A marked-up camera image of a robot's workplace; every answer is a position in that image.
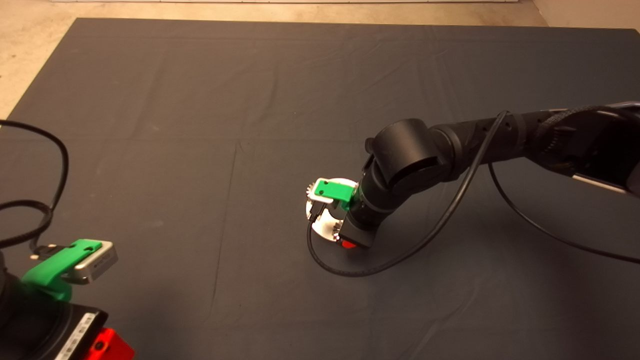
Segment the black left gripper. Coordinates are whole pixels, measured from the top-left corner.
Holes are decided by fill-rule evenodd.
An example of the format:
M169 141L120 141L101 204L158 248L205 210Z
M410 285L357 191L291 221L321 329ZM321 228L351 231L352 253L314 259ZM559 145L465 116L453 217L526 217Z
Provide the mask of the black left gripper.
M10 307L10 359L133 360L135 351L97 307L63 301L19 303Z

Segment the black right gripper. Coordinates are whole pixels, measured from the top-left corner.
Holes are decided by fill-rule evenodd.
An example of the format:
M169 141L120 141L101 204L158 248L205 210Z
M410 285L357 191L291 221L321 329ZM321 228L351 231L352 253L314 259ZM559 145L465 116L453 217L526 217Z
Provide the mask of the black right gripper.
M377 215L346 215L339 230L342 247L345 249L371 248L382 222L383 217Z

